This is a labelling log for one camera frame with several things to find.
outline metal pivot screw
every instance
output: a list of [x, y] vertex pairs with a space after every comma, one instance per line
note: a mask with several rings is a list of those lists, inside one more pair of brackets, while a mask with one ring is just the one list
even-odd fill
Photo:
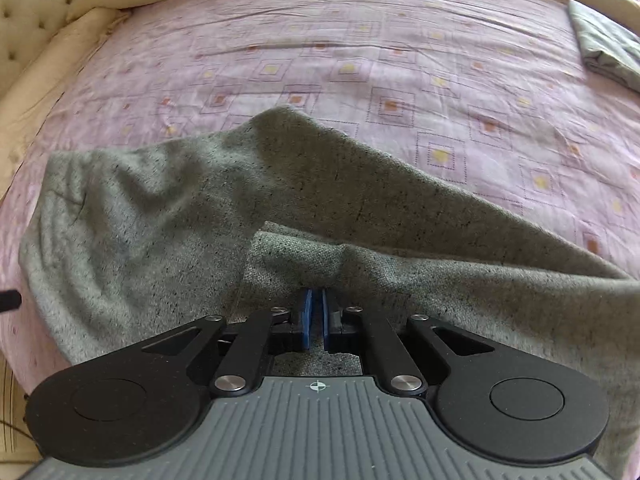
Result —
[[223, 392], [236, 392], [246, 386], [246, 381], [239, 375], [222, 375], [213, 385]]
[[422, 386], [422, 381], [413, 375], [398, 375], [391, 379], [391, 386], [401, 392], [412, 392]]

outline gray gripper base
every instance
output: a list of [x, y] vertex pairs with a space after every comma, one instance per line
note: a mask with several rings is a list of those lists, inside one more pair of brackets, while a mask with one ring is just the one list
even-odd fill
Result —
[[609, 479], [585, 456], [546, 467], [509, 466], [476, 456], [443, 433], [420, 400], [387, 395], [371, 377], [265, 378], [252, 394], [217, 399], [187, 439], [159, 456], [114, 468], [47, 458], [24, 478]]

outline gray knit fabric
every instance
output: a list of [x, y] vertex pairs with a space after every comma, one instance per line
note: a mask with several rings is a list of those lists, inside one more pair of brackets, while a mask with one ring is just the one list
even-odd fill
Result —
[[640, 38], [580, 2], [567, 8], [586, 67], [640, 92]]
[[[53, 154], [20, 263], [72, 362], [332, 286], [393, 322], [426, 312], [597, 379], [611, 404], [597, 458], [616, 476], [638, 434], [638, 282], [290, 108], [133, 151]], [[292, 369], [357, 363], [280, 359]]]

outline round black disc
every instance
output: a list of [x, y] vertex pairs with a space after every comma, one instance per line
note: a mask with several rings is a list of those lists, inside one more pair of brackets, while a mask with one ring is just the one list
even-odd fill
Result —
[[184, 367], [144, 352], [110, 357], [36, 388], [26, 420], [44, 454], [84, 466], [121, 465], [165, 449], [194, 426], [203, 399]]
[[496, 384], [489, 397], [496, 410], [520, 420], [544, 420], [564, 406], [562, 392], [555, 386], [526, 377]]
[[434, 406], [447, 429], [507, 462], [555, 463], [593, 450], [609, 415], [603, 391], [570, 368], [513, 352], [453, 368]]

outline pink bedsheet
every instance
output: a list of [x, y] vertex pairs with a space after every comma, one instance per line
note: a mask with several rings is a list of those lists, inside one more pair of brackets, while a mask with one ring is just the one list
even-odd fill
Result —
[[[566, 0], [170, 0], [137, 10], [47, 118], [0, 209], [0, 286], [52, 150], [226, 130], [276, 104], [640, 276], [640, 96], [587, 72]], [[27, 296], [28, 390], [65, 365]]]

